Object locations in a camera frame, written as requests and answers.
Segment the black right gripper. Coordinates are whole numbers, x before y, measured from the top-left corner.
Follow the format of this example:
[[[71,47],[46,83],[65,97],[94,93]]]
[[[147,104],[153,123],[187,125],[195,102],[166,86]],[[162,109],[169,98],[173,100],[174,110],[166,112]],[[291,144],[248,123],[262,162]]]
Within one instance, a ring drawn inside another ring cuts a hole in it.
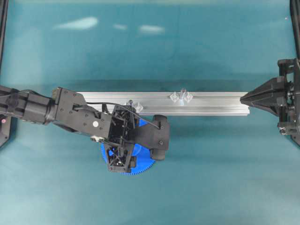
[[[279,60],[279,77],[272,78],[240,98],[242,104],[268,111],[279,117],[280,134],[300,134],[300,61]],[[249,100],[248,98],[283,91],[284,98]]]

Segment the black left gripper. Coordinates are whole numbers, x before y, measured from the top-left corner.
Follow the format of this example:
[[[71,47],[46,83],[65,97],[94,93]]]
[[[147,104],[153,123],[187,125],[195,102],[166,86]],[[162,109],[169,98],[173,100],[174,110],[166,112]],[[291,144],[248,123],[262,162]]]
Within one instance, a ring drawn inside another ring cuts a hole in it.
[[[132,131],[138,127],[139,119],[135,109],[128,105],[115,105],[109,137],[103,144],[107,156],[107,167],[111,172],[130,173],[136,167],[135,147]]]

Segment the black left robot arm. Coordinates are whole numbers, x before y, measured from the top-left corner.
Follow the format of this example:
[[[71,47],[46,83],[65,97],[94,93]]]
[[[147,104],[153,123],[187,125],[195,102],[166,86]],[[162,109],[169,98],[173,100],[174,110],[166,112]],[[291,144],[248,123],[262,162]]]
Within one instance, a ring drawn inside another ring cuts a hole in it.
[[[0,113],[34,124],[53,123],[103,143],[111,172],[130,173],[136,167],[130,131],[139,120],[128,107],[116,105],[110,113],[106,104],[98,111],[88,105],[82,94],[60,87],[52,92],[52,97],[45,97],[32,90],[1,86]]]

